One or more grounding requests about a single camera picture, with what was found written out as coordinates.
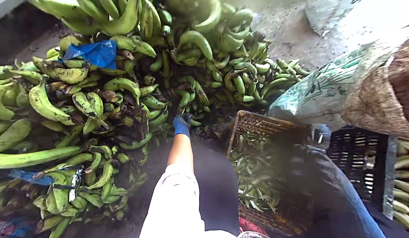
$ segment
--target concrete floor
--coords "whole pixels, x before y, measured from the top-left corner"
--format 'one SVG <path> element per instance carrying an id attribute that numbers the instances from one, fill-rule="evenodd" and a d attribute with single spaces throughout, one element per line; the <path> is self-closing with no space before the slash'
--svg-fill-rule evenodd
<path id="1" fill-rule="evenodd" d="M 313 32 L 304 12 L 303 0 L 241 0 L 233 1 L 233 5 L 246 6 L 257 13 L 253 22 L 254 30 L 260 30 L 272 41 L 269 55 L 273 59 L 301 58 L 305 68 L 315 70 L 348 51 L 344 44 L 346 39 L 336 30 L 323 38 Z M 0 65 L 13 63 L 14 58 L 29 61 L 32 56 L 45 57 L 45 52 L 57 46 L 59 38 L 68 33 L 55 18 L 24 3 L 13 14 L 0 20 Z M 165 160 L 159 156 L 149 155 L 149 162 Z M 141 196 L 130 202 L 132 207 L 140 210 L 128 214 L 133 219 L 129 219 L 125 225 L 109 229 L 105 226 L 74 224 L 68 228 L 64 238 L 138 237 L 149 204 L 147 199 L 151 197 L 153 183 L 157 182 L 162 171 L 160 168 L 154 174 L 149 174 L 151 189 L 139 191 Z"/>

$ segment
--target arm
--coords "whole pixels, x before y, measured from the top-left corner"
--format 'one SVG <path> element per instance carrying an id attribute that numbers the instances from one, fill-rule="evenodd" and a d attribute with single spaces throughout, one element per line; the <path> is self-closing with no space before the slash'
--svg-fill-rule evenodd
<path id="1" fill-rule="evenodd" d="M 190 138 L 185 134 L 177 134 L 169 153 L 168 165 L 178 164 L 194 172 Z"/>
<path id="2" fill-rule="evenodd" d="M 154 188 L 140 238 L 189 237 L 204 232 L 198 184 L 193 173 L 189 124 L 181 116 L 177 116 L 173 124 L 175 138 L 168 166 Z"/>

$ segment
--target gloved hand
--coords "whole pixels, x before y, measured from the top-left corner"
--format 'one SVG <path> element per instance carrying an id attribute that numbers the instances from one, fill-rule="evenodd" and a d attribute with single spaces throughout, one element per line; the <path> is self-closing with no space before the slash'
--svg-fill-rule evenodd
<path id="1" fill-rule="evenodd" d="M 184 134 L 190 138 L 190 132 L 189 129 L 191 127 L 190 123 L 186 122 L 184 118 L 182 117 L 181 114 L 178 114 L 174 121 L 172 122 L 172 125 L 175 127 L 175 135 L 177 134 Z"/>

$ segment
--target blue plastic bag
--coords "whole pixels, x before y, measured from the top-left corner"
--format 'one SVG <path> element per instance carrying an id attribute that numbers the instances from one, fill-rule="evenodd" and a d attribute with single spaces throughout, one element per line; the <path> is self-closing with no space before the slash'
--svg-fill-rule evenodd
<path id="1" fill-rule="evenodd" d="M 81 56 L 92 65 L 104 69 L 116 69 L 117 44 L 115 41 L 104 40 L 95 44 L 70 45 L 62 60 Z"/>

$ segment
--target black plastic crate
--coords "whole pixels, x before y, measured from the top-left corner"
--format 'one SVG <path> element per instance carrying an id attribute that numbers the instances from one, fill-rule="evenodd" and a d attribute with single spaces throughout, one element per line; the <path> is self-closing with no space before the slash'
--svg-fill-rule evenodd
<path id="1" fill-rule="evenodd" d="M 346 126 L 331 134 L 327 155 L 350 179 L 364 202 L 389 216 L 392 209 L 385 207 L 385 201 L 392 199 L 395 151 L 395 138 Z"/>

